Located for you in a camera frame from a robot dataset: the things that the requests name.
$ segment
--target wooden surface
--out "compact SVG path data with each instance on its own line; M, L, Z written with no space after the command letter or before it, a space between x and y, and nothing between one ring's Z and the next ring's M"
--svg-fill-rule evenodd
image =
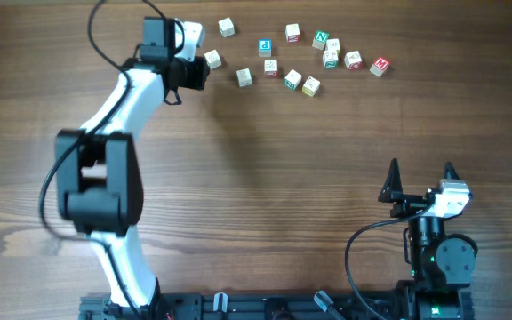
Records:
M140 234L164 292L346 291L343 250L363 225L388 218L376 202L398 157L405 191L420 194L452 160L475 199L447 231L480 245L472 292L478 319L512 319L512 2L460 0L165 4L208 31L200 53L223 66L204 92L157 110L138 143L146 204ZM53 139L109 96L116 73L85 35L89 5L0 7L0 318L73 319L78 299L108 284L86 244L40 228L36 199ZM145 5L106 5L99 46L122 62L141 38ZM236 35L220 36L231 17ZM299 22L301 44L284 26ZM317 29L360 50L382 78L323 70ZM313 99L263 78L259 38L282 74L321 81ZM249 68L253 85L238 88ZM47 201L56 212L54 187ZM53 218L63 231L67 223ZM359 237L351 254L363 289L409 278L400 231Z

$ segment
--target wooden table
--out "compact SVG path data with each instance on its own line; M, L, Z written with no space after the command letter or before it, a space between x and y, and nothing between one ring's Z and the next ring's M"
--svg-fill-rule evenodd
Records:
M56 133L90 118L116 83L86 38L91 6L62 3L0 7L0 318L73 319L79 297L108 291L88 245L54 240L36 215ZM140 235L164 292L346 291L345 243L388 218L389 205L376 199L390 160L399 159L413 194L435 186L451 160L475 196L446 228L480 245L477 318L512 319L512 2L161 9L203 23L199 53L217 49L224 59L204 92L182 90L182 106L157 110L137 144L146 194ZM124 61L141 40L142 17L153 14L136 2L104 6L99 46ZM229 38L217 27L226 17L236 24ZM295 22L303 41L288 44L284 28ZM392 69L382 78L323 69L311 47L318 29L339 38L343 52L359 50L367 68L384 56ZM263 77L257 40L265 37L282 74L296 69L321 81L315 98ZM251 70L252 86L238 87L241 68ZM54 190L51 221L70 230L55 216ZM351 267L362 289L409 278L403 227L358 238Z

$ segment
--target wood grain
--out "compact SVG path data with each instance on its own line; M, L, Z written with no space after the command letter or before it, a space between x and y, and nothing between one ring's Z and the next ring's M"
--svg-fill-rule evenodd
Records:
M85 244L58 243L36 200L53 138L93 115L116 73L85 36L90 5L0 7L0 319L72 319L80 296L108 284ZM365 224L388 218L376 197L398 157L405 191L421 193L452 160L475 199L450 232L480 245L472 292L478 319L512 319L512 2L438 0L163 4L203 23L200 53L223 67L204 92L158 110L138 142L146 205L144 252L164 292L346 291L343 249ZM107 4L95 37L123 61L141 38L139 4ZM231 17L236 35L217 21ZM303 43L287 44L299 22ZM368 70L324 70L317 29L360 50ZM313 99L263 77L259 38L280 71L321 81ZM249 68L253 85L238 88ZM54 189L47 201L56 212ZM57 217L57 228L71 226ZM363 289L387 289L410 270L402 226L357 239L352 269Z

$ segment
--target letter cube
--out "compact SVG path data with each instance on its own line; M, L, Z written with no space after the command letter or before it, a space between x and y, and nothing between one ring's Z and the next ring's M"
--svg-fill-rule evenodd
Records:
M301 40L300 25L294 23L285 26L285 38L288 42L299 42Z
M242 69L236 72L236 76L238 76L238 85L244 87L246 85L252 84L252 77L250 76L249 69Z
M264 77L277 77L277 60L264 60Z
M313 38L313 46L316 49L323 50L325 49L325 42L329 39L329 34L325 31L317 30L316 36Z
M209 68L211 69L220 67L220 65L222 64L222 62L220 61L220 56L216 50L205 53L204 58L206 59L206 63L209 65Z
M232 36L235 34L235 25L232 24L230 18L226 18L219 21L219 30L224 37Z
M334 50L339 55L341 46L339 45L339 39L328 39L325 42L325 50Z
M272 56L272 40L260 39L258 42L258 56L271 57Z
M303 84L302 91L309 97L313 97L316 95L317 90L319 90L319 80L310 76L306 83Z
M358 70L363 67L363 60L359 51L348 52L345 54L345 66L347 70Z
M375 76L380 77L380 76L382 76L382 74L385 73L385 71L387 71L388 66L390 66L390 61L388 61L388 60L386 60L386 59L384 59L382 57L379 57L372 64L371 72Z
M290 71L290 73L285 77L285 85L292 90L295 90L300 82L301 75L295 70Z
M334 50L324 52L324 68L336 68L339 64L339 56Z

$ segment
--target toy block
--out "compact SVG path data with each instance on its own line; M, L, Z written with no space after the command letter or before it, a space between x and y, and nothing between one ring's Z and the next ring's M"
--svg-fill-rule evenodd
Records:
M277 60L264 60L264 77L277 78Z
M219 53L216 50L205 53L204 58L206 59L206 63L209 65L209 68L211 69L220 67L222 64L222 61L220 61Z
M288 42L299 42L301 40L300 25L297 23L286 25L285 38Z
M219 31L224 37L232 36L235 34L235 25L232 24L232 20L230 18L226 18L219 21Z
M300 82L301 75L295 70L290 71L290 73L285 77L285 85L292 90L295 90Z
M258 42L258 56L271 57L272 56L272 40L260 39Z
M316 95L317 90L319 90L319 80L310 76L306 83L303 84L302 91L309 97L313 97Z
M390 66L390 61L388 61L388 60L386 60L386 59L384 59L382 57L379 57L372 64L371 72L375 76L380 77L380 76L382 76L385 73L385 71L387 71L388 66Z
M336 51L332 50L324 52L324 68L336 68L338 64L339 56Z
M250 69L242 69L236 72L236 76L238 76L238 85L244 87L246 85L252 84L252 77L250 76Z
M337 55L341 52L341 46L339 45L339 39L327 39L325 42L325 50L334 50Z
M363 59L359 51L348 52L345 54L344 61L347 70L358 70L363 67Z
M316 36L313 38L313 46L316 49L323 50L325 49L325 42L329 39L329 34L325 31L317 30Z

